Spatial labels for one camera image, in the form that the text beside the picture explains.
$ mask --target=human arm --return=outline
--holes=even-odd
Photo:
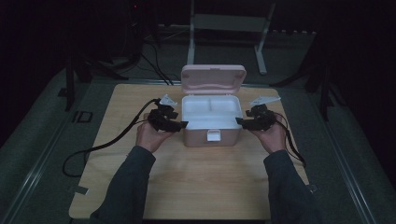
[[[270,154],[264,160],[268,174],[272,223],[322,223],[318,203],[297,174],[286,150],[286,134],[275,123],[267,131],[251,131]]]
[[[142,222],[149,173],[155,162],[152,153],[171,135],[156,132],[148,122],[137,128],[135,146],[112,178],[104,202],[91,214],[91,224]]]

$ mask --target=wooden table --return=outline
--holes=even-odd
[[[147,101],[166,93],[180,104],[185,95],[180,86],[118,85],[94,145],[119,135]],[[248,102],[260,95],[277,96],[277,92],[241,88],[236,94],[243,111],[250,109]],[[281,102],[268,107],[286,117]],[[180,113],[180,109],[178,105],[175,111]],[[88,193],[75,194],[70,217],[88,218],[100,206],[112,176],[134,146],[136,128],[137,125],[115,145],[91,154],[79,182]],[[150,173],[144,218],[270,219],[268,176],[262,162],[268,153],[253,134],[242,131],[234,147],[184,147],[182,134],[174,134],[154,153],[157,161]],[[292,160],[308,184],[302,164]]]

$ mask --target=box latch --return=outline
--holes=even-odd
[[[219,129],[209,129],[207,131],[208,142],[219,142],[221,140],[221,134]]]

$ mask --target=gray floor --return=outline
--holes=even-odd
[[[202,35],[197,41],[195,62],[240,63],[247,69],[245,84],[265,87],[297,71],[312,39],[312,35],[270,34],[264,46],[267,76],[258,72],[250,40],[221,41]],[[163,41],[158,58],[166,74],[179,77],[187,61],[187,44],[185,34]],[[145,45],[144,54],[155,62],[152,47]],[[141,61],[138,65],[122,73],[131,78],[127,82],[158,80],[155,73],[142,69],[151,69],[147,63]],[[72,152],[92,146],[111,92],[119,83],[98,71],[94,73],[91,84],[77,83],[78,100],[71,112],[64,112],[65,99],[57,96],[65,85],[64,72],[55,76],[1,148],[0,212],[4,216],[11,208],[9,215],[15,214],[13,222],[5,223],[69,223],[68,207],[78,179],[62,175],[62,163]],[[301,78],[277,90],[297,147],[307,160],[308,178],[318,188],[314,194],[326,223],[396,223],[395,191],[359,124],[347,107],[334,100],[334,106],[329,107],[330,121],[323,121],[318,113],[319,95],[306,93],[305,81],[306,78]],[[74,111],[91,111],[92,122],[72,122]],[[37,160],[45,163],[35,165]],[[82,168],[80,160],[70,164],[73,172],[81,172]],[[42,175],[30,174],[33,169],[43,171]],[[30,188],[23,188],[26,176],[34,177],[34,181],[29,179]],[[73,220],[73,223],[87,223],[87,220]]]

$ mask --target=dark background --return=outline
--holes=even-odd
[[[260,16],[263,1],[200,0],[197,11]],[[134,21],[189,24],[190,1],[131,1]],[[111,60],[128,23],[124,1],[2,1],[0,5],[1,139],[3,145],[50,79],[64,68],[66,40],[93,58]],[[396,186],[396,4],[393,1],[278,1],[270,30],[317,32],[301,71],[331,70],[389,180]],[[323,70],[310,74],[321,79]]]

